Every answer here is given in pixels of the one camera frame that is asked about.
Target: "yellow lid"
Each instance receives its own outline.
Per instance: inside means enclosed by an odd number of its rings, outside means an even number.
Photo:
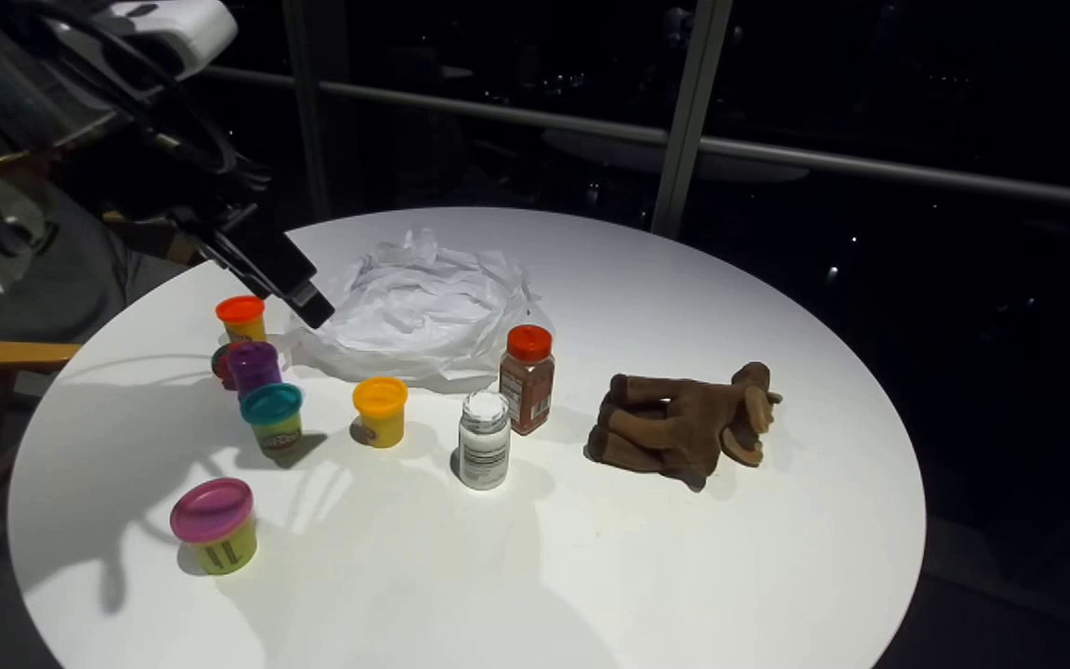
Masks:
[[[407,385],[394,377],[366,378],[353,390],[353,408],[370,419],[386,419],[403,410]]]

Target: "white jar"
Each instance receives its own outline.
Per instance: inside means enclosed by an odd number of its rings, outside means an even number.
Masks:
[[[510,407],[493,391],[476,391],[461,406],[458,460],[461,482],[489,490],[510,466]]]

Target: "round white table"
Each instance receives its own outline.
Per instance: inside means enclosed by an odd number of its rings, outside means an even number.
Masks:
[[[63,666],[873,666],[926,508],[903,423],[844,343],[746,272],[581,217],[415,209],[292,238],[323,285],[425,226],[519,259],[555,323],[551,420],[515,436],[505,483],[450,473],[460,397],[412,391],[403,443],[369,448],[351,384],[303,365],[285,380],[323,441],[288,469],[260,456],[209,374],[213,304],[242,285],[196,268],[90,339],[22,440],[11,551]],[[269,302],[269,330],[285,313]],[[722,456],[697,492],[582,456],[612,374],[728,382],[752,360],[785,397],[761,468]],[[167,528],[214,475],[249,483],[258,518],[255,559],[223,577]]]

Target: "pink lid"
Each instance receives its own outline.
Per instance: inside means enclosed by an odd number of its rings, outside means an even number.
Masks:
[[[236,530],[254,508],[250,486],[236,478],[214,478],[184,492],[171,510],[171,532],[190,544],[216,542]]]

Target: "wooden chair armrest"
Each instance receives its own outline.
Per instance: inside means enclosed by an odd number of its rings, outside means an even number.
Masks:
[[[80,344],[0,341],[0,369],[56,371],[80,350]]]

